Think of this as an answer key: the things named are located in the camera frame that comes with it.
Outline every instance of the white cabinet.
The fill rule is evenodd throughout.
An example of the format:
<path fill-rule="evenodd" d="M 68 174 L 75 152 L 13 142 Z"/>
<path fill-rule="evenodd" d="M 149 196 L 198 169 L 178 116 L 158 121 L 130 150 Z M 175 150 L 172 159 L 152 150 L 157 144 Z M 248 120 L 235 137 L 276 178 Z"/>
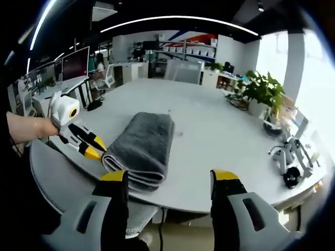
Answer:
<path fill-rule="evenodd" d="M 218 74 L 212 71 L 204 70 L 202 86 L 215 89 L 218 82 Z"/>

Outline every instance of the gray towel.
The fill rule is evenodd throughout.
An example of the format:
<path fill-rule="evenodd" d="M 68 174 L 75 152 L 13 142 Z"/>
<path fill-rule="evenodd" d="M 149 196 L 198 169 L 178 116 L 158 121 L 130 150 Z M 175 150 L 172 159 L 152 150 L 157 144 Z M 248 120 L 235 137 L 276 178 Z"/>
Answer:
<path fill-rule="evenodd" d="M 109 171 L 128 170 L 129 188 L 155 191 L 166 179 L 174 122 L 170 115 L 139 112 L 102 157 Z"/>

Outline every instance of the ceiling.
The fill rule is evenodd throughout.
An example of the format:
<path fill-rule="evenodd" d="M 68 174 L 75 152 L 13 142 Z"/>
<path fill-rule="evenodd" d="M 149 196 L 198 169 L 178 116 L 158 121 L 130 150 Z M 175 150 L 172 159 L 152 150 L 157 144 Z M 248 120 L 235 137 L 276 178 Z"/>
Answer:
<path fill-rule="evenodd" d="M 258 10 L 257 0 L 224 1 L 221 6 L 216 1 L 197 3 L 179 0 L 161 3 L 160 1 L 100 0 L 100 2 L 112 4 L 118 13 L 99 22 L 91 22 L 95 0 L 56 0 L 40 29 L 32 51 L 29 50 L 32 37 L 48 1 L 24 1 L 19 5 L 15 2 L 7 2 L 6 9 L 14 9 L 16 16 L 20 18 L 7 27 L 10 36 L 7 36 L 8 40 L 2 48 L 0 61 L 5 62 L 10 51 L 13 50 L 15 55 L 8 63 L 7 70 L 14 75 L 21 74 L 26 71 L 28 58 L 31 58 L 32 69 L 43 61 L 53 60 L 62 52 L 70 53 L 69 47 L 73 45 L 74 38 L 81 43 L 80 46 L 97 47 L 99 42 L 108 41 L 116 35 L 149 30 L 201 31 L 231 36 L 243 43 L 259 39 L 230 26 L 178 18 L 138 22 L 100 33 L 101 30 L 110 26 L 145 17 L 167 15 L 206 17 L 237 24 L 260 35 L 287 30 L 294 23 L 289 21 L 291 20 L 289 10 L 294 9 L 291 0 L 263 0 L 265 12 Z M 18 44 L 20 36 L 33 24 L 35 26 L 27 39 L 24 43 Z M 304 24 L 299 22 L 296 25 L 301 27 Z"/>

